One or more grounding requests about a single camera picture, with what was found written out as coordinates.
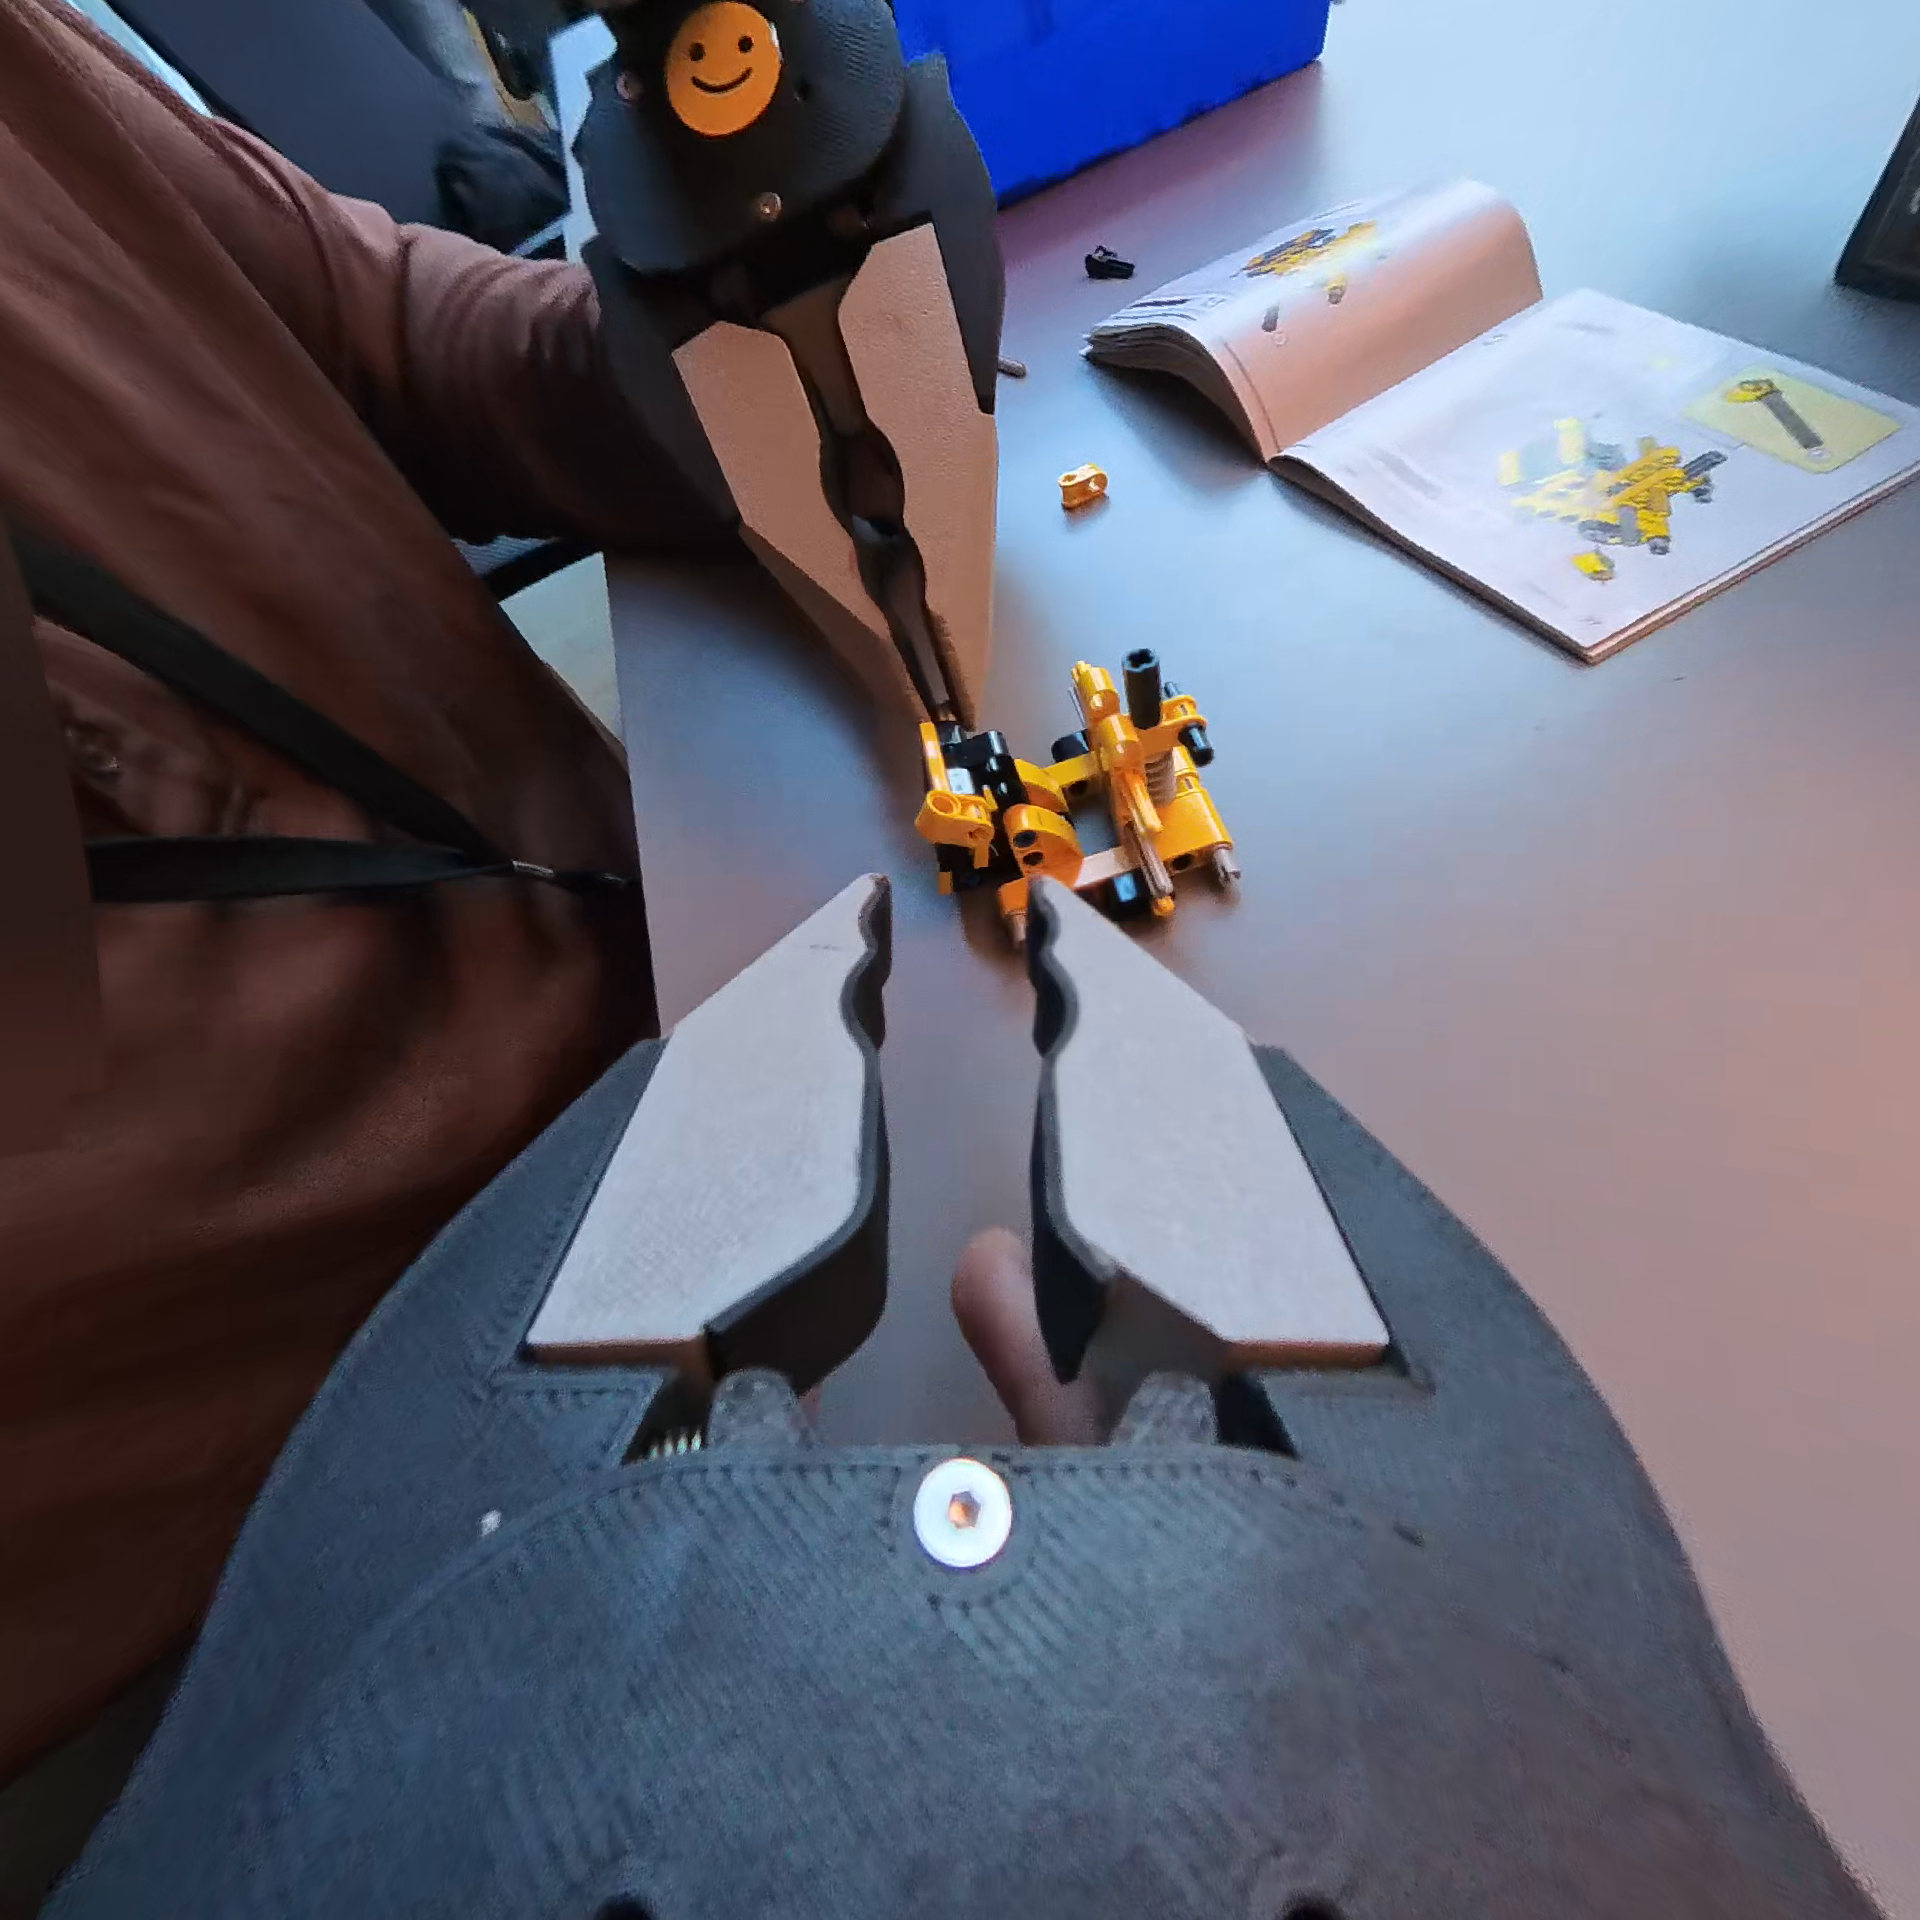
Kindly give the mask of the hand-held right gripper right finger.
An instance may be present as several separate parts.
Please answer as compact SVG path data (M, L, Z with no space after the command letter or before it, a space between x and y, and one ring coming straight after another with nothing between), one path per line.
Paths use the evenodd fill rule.
M1029 889L1034 1281L1053 1370L1359 1372L1391 1346L1257 1049L1059 881Z

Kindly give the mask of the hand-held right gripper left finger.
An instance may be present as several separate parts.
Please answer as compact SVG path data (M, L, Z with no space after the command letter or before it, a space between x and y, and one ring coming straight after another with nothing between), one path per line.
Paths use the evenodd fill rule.
M805 1396L887 1299L891 883L865 874L661 1045L523 1349Z

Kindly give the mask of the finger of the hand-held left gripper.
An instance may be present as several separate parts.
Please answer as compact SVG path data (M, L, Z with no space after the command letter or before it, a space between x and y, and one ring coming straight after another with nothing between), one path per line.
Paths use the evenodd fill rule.
M880 699L959 720L901 468L862 409L838 320L721 320L674 349L674 368L766 573Z
M971 727L995 652L997 424L979 408L937 231L873 245L841 297L840 336L867 419L903 479L946 703Z

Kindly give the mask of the yellow black lego model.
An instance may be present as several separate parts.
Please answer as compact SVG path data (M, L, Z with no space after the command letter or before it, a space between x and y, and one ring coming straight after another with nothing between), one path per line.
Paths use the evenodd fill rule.
M1057 881L1113 921L1166 921L1187 876L1224 893L1241 865L1207 785L1209 719L1136 647L1115 669L1073 667L1077 727L1050 756L1017 754L997 730L953 719L920 727L923 793L914 831L937 893L985 896L1025 944L1035 881Z

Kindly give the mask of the person's left forearm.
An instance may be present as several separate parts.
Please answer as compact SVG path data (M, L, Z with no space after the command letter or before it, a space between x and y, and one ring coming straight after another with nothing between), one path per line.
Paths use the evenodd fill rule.
M522 261L328 192L195 113L69 4L6 4L6 213L117 292L265 344L333 387L454 537L710 553L726 515L617 383L585 268Z

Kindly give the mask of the open lego instruction booklet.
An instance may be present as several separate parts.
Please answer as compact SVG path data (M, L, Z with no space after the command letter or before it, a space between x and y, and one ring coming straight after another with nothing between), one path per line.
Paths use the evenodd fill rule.
M1915 409L1616 297L1490 186L1335 207L1093 325L1263 467L1597 666L1915 483Z

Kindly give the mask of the dark lego set box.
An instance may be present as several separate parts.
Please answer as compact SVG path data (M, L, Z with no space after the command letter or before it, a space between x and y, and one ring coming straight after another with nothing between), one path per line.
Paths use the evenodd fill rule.
M1910 124L1850 234L1837 284L1870 297L1918 304L1918 128Z

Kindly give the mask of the person's right hand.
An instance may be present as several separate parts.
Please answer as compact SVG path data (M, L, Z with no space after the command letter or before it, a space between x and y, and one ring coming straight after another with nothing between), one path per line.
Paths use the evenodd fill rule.
M1003 1228L975 1234L952 1276L952 1312L1027 1447L1104 1444L1112 1419L1093 1380L1061 1380L1040 1331L1025 1242Z

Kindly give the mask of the blue plastic bin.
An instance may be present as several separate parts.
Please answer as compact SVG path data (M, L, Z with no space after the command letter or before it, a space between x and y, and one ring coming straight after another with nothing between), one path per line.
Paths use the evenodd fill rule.
M1310 66L1330 2L896 2L1017 203Z

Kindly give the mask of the black office chair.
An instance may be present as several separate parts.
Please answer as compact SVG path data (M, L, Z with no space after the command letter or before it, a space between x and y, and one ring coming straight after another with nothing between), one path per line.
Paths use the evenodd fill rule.
M539 65L539 8L131 2L103 13L193 106L334 194L503 253L566 256L560 136L513 113L491 58Z

